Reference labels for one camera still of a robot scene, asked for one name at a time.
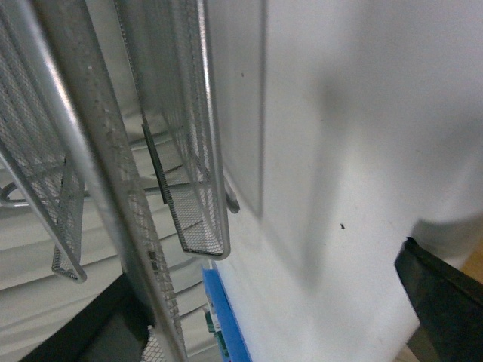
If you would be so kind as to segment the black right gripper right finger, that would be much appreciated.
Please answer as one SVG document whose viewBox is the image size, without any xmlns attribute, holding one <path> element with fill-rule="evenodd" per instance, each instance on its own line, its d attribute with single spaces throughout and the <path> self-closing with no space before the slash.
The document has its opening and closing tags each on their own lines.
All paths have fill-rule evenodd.
<svg viewBox="0 0 483 362">
<path fill-rule="evenodd" d="M 407 238 L 395 269 L 441 361 L 482 360 L 482 283 Z"/>
</svg>

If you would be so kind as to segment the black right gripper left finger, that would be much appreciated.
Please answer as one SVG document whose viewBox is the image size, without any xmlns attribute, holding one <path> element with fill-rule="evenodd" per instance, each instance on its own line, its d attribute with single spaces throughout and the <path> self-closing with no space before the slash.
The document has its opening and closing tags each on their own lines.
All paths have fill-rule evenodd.
<svg viewBox="0 0 483 362">
<path fill-rule="evenodd" d="M 23 361 L 140 361 L 149 340 L 149 319 L 126 275 Z"/>
</svg>

